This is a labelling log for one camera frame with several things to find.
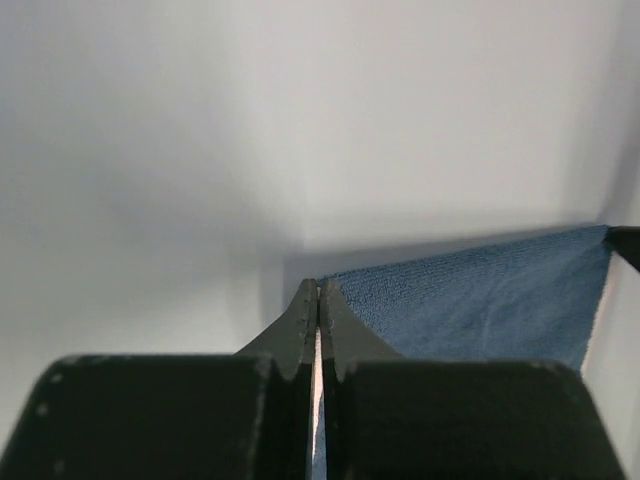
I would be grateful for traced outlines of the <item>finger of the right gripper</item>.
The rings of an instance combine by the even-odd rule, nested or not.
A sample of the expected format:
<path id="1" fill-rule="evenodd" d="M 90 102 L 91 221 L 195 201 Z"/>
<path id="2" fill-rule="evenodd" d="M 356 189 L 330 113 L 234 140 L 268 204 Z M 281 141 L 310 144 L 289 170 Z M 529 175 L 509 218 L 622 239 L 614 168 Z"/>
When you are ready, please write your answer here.
<path id="1" fill-rule="evenodd" d="M 609 227 L 604 239 L 605 245 L 622 257 L 637 272 L 640 272 L 640 227 Z"/>

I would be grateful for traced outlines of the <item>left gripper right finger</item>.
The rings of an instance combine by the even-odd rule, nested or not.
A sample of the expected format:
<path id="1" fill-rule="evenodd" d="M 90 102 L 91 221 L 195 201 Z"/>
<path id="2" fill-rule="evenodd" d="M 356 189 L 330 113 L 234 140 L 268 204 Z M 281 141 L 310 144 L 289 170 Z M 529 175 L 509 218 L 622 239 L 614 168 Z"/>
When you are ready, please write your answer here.
<path id="1" fill-rule="evenodd" d="M 319 293 L 331 479 L 621 479 L 592 397 L 550 361 L 410 360 Z"/>

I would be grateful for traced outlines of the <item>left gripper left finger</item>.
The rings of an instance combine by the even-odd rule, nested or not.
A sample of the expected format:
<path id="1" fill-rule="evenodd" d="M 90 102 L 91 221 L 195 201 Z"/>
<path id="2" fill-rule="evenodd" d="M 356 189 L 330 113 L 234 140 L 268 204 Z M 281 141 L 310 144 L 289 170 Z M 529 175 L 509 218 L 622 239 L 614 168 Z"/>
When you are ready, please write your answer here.
<path id="1" fill-rule="evenodd" d="M 5 479 L 307 479 L 318 290 L 233 355 L 76 355 L 35 383 Z"/>

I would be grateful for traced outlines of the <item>dark blue cream-edged towel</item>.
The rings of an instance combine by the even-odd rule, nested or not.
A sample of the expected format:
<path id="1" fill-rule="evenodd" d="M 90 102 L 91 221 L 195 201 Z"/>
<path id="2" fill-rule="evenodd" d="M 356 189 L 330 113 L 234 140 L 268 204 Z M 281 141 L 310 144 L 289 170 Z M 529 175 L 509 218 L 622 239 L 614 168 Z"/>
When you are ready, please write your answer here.
<path id="1" fill-rule="evenodd" d="M 348 306 L 409 358 L 543 359 L 580 371 L 608 275 L 595 225 L 332 274 Z"/>

